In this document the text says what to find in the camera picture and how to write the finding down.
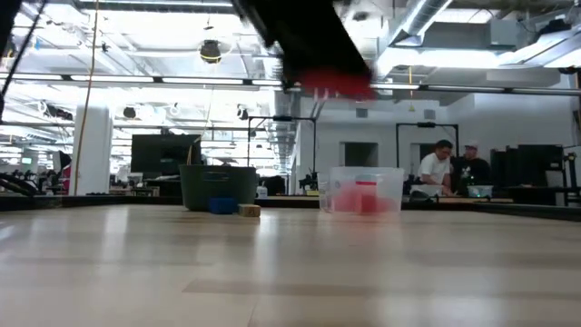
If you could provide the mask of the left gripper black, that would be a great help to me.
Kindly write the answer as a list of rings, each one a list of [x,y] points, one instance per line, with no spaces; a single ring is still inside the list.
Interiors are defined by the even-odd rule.
[[[344,29],[282,34],[282,81],[305,89],[370,89],[373,76]]]

